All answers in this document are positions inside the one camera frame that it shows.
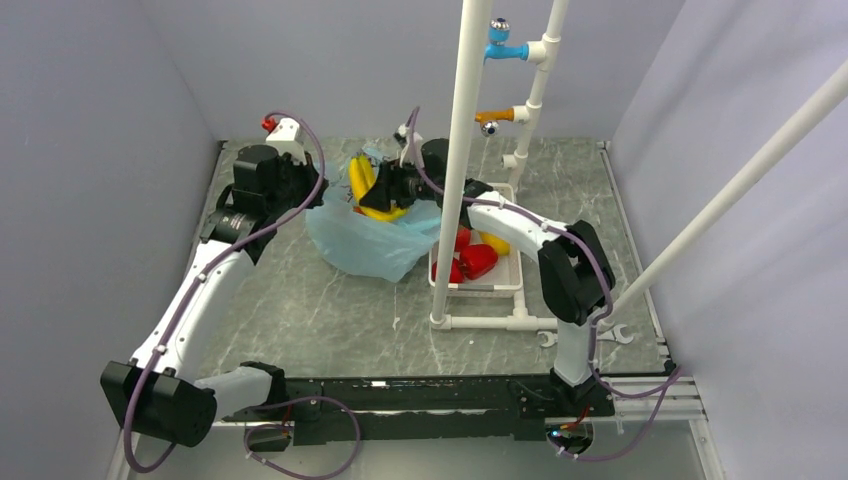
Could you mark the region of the yellow fake banana bunch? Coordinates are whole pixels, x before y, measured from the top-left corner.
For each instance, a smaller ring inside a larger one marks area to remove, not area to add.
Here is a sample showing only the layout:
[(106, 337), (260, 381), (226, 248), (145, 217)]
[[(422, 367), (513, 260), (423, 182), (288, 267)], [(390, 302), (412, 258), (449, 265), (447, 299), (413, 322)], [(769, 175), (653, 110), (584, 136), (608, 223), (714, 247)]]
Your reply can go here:
[(374, 168), (366, 154), (360, 153), (351, 158), (348, 166), (348, 177), (351, 193), (355, 200), (355, 209), (362, 215), (380, 222), (393, 222), (408, 213), (407, 209), (397, 206), (392, 206), (388, 212), (383, 212), (366, 207), (362, 203), (365, 194), (376, 183)]

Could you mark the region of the blue printed plastic bag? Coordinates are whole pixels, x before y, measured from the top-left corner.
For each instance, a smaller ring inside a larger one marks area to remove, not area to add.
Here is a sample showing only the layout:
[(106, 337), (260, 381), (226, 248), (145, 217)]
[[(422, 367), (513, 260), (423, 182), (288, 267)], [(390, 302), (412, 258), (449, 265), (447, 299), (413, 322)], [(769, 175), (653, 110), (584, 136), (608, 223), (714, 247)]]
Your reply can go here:
[(323, 204), (305, 214), (306, 231), (321, 257), (356, 276), (397, 283), (439, 238), (441, 211), (433, 201), (374, 216), (358, 205), (353, 184), (376, 178), (386, 155), (375, 147), (357, 151), (330, 178)]

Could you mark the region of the red fake tomato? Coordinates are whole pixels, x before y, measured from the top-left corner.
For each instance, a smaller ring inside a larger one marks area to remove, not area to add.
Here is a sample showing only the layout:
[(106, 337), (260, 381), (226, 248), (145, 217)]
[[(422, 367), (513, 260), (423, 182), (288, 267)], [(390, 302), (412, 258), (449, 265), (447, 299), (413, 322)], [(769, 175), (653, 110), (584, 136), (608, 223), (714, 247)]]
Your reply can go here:
[[(438, 263), (435, 262), (431, 265), (430, 271), (430, 279), (435, 281), (436, 275), (438, 273), (439, 266)], [(450, 274), (449, 274), (449, 282), (460, 284), (465, 281), (465, 276), (461, 270), (460, 262), (457, 258), (453, 258), (450, 265)]]

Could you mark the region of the red fake bell pepper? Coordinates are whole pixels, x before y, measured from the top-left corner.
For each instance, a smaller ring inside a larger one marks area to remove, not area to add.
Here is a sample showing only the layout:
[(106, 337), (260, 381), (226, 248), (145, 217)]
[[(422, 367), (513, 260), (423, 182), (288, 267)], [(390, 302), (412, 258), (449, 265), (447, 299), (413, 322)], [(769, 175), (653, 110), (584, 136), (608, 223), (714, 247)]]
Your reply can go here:
[(497, 251), (488, 244), (472, 244), (459, 252), (459, 268), (468, 280), (476, 280), (489, 273), (498, 263)]

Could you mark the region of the yellow fake mango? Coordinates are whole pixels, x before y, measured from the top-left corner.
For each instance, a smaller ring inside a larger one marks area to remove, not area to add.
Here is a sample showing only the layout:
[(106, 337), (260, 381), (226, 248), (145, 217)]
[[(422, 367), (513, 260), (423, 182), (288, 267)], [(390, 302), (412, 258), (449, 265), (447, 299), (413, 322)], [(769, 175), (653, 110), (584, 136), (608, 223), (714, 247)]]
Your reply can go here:
[(497, 253), (498, 256), (508, 256), (510, 254), (511, 246), (508, 242), (487, 232), (479, 231), (478, 235), (480, 237), (481, 242), (491, 247)]

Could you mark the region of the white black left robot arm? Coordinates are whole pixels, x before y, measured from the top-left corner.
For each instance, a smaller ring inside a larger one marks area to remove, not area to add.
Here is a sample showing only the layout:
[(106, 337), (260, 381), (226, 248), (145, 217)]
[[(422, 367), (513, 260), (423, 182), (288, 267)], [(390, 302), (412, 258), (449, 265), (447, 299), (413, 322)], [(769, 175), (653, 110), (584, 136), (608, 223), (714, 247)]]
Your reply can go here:
[(327, 182), (308, 152), (269, 145), (239, 150), (200, 231), (188, 273), (165, 314), (126, 363), (111, 361), (100, 384), (120, 425), (194, 447), (212, 424), (250, 408), (272, 420), (287, 406), (284, 372), (248, 361), (214, 377), (198, 374), (207, 342), (282, 219), (321, 205)]

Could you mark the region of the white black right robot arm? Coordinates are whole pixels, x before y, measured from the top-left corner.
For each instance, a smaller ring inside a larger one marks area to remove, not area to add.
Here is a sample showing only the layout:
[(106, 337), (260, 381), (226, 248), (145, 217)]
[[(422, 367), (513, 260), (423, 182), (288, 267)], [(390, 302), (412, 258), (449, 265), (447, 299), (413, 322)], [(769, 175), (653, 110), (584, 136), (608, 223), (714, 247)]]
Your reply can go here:
[[(385, 215), (417, 201), (442, 207), (448, 146), (445, 138), (405, 144), (400, 157), (378, 163), (355, 155), (348, 176), (357, 206)], [(564, 415), (578, 413), (596, 381), (597, 322), (611, 314), (616, 284), (596, 230), (586, 221), (565, 224), (535, 214), (478, 179), (465, 180), (461, 201), (463, 227), (493, 234), (535, 262), (543, 301), (557, 320), (552, 370), (559, 381), (551, 388), (551, 401)]]

